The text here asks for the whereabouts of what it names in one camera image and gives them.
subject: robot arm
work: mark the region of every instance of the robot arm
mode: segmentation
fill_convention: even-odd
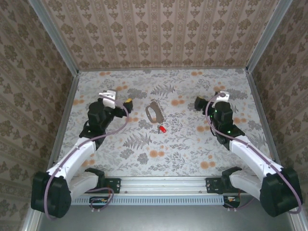
[[[108,90],[100,93],[98,100],[89,106],[89,120],[84,124],[74,147],[47,172],[35,174],[31,196],[32,209],[44,212],[44,194],[47,182],[52,177],[48,188],[47,209],[50,215],[57,218],[61,218],[67,213],[72,200],[90,189],[103,187],[104,172],[102,171],[90,168],[79,176],[74,175],[83,162],[100,147],[105,139],[105,130],[114,117],[126,116],[125,110],[116,106],[115,99],[116,91]],[[132,100],[128,99],[123,106],[128,113],[131,113]]]
[[[207,114],[211,124],[220,133],[236,138],[238,141],[229,139],[217,132],[213,133],[213,135],[216,136],[220,144],[238,155],[253,170],[255,176],[245,173],[239,167],[227,169],[222,172],[221,184],[219,186],[215,185],[215,190],[224,193],[226,190],[241,189],[258,199],[265,211],[275,217],[298,206],[296,197],[273,169],[275,168],[292,185],[301,203],[303,203],[296,172],[292,168],[285,169],[270,160],[249,141],[245,133],[233,124],[233,111],[228,103],[229,93],[226,91],[221,91],[220,93],[224,93],[225,96],[221,97],[219,95],[214,102],[208,102],[197,97],[195,109],[202,110],[205,115],[206,106],[208,103],[210,104]]]

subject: red clip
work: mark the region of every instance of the red clip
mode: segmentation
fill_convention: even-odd
[[[166,131],[167,131],[163,126],[159,126],[159,129],[160,129],[163,133],[166,133]]]

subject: damask wallpaper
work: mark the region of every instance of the damask wallpaper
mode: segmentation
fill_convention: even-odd
[[[45,170],[72,75],[26,0],[0,1],[0,230],[27,213]]]
[[[44,0],[79,69],[246,66],[278,0]]]
[[[280,159],[308,193],[308,1],[294,0],[253,70]]]

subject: black bracket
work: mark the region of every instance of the black bracket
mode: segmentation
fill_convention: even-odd
[[[222,172],[221,177],[206,178],[207,193],[238,193],[239,189],[234,188],[230,182],[230,175],[233,172],[242,170],[240,167],[232,167]]]

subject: patterned floor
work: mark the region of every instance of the patterned floor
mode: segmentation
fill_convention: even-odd
[[[120,100],[133,98],[134,104],[128,125],[106,138],[81,170],[94,167],[118,177],[209,176],[233,166],[248,168],[217,142],[205,116],[193,108],[196,96],[210,99],[215,90],[230,93],[235,124],[270,155],[243,69],[81,72],[79,76],[60,157],[76,142],[87,120],[88,106],[97,100],[99,92],[117,89]],[[159,101],[166,117],[165,134],[158,134],[157,124],[145,114],[152,99]],[[108,131],[123,123],[124,118],[115,118]]]

